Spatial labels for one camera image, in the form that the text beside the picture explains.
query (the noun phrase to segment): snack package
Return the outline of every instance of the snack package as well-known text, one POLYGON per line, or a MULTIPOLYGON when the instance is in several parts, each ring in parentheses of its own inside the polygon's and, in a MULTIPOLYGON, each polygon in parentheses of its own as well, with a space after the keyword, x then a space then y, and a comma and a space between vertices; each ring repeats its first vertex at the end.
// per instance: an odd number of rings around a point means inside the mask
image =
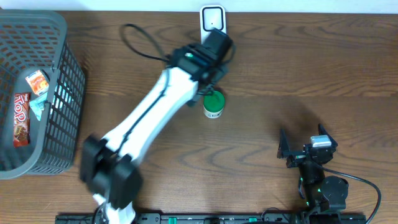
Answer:
POLYGON ((49 90, 49 83, 45 80, 44 74, 40 70, 28 75, 25 79, 38 96, 49 90))
POLYGON ((44 93, 43 95, 37 97, 36 99, 32 100, 29 105, 30 108, 32 109, 33 113, 36 115, 36 118, 38 120, 41 120, 42 118, 42 111, 45 108, 45 102, 47 101, 47 93, 44 93))
POLYGON ((29 144, 30 93, 16 93, 14 99, 14 147, 29 144))

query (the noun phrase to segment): wood grain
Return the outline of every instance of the wood grain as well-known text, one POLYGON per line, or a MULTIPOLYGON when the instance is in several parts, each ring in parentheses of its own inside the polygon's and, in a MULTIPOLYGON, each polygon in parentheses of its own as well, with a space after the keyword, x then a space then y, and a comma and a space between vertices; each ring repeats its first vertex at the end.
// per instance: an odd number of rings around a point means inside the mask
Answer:
MULTIPOLYGON (((53 177, 23 176, 0 185, 0 223, 53 223, 58 213, 92 212, 78 180, 80 147, 120 123, 156 82, 162 64, 138 57, 118 27, 145 28, 166 52, 200 40, 197 13, 61 12, 68 41, 88 76, 79 151, 73 168, 53 177)), ((373 223, 398 219, 398 15, 228 13, 237 52, 220 81, 221 118, 201 104, 183 107, 149 149, 138 209, 163 212, 261 212, 305 208, 297 169, 276 158, 278 130, 295 147, 322 122, 338 141, 326 165, 377 184, 373 223)), ((141 51, 155 50, 129 32, 141 51)), ((347 212, 369 216, 374 189, 348 180, 347 212)))

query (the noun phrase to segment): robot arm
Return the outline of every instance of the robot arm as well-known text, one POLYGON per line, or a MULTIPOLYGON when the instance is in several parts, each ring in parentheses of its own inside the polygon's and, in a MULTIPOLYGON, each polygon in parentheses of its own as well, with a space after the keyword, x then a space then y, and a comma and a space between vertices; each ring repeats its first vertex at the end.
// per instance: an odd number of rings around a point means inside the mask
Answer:
POLYGON ((138 166, 146 150, 181 106, 194 105, 225 75, 223 59, 232 45, 226 34, 213 29, 204 43, 174 50, 167 68, 137 108, 102 139, 86 139, 80 179, 110 224, 133 221, 132 201, 142 185, 138 166))

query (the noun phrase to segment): silver metal part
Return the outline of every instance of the silver metal part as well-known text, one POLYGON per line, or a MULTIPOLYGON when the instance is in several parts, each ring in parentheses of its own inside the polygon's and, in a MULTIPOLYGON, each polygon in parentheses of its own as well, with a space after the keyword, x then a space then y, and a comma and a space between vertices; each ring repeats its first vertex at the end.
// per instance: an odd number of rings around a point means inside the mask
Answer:
POLYGON ((312 147, 325 147, 325 146, 331 146, 331 141, 327 135, 312 136, 311 144, 312 147))

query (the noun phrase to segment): green lid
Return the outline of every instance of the green lid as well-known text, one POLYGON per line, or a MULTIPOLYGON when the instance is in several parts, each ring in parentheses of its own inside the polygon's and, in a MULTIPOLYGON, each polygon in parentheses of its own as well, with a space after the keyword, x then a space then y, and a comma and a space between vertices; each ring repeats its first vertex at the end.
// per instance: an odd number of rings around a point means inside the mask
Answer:
POLYGON ((214 91, 211 96, 205 96, 203 100, 203 106, 205 109, 212 113, 217 113, 224 108, 225 98, 219 91, 214 91))

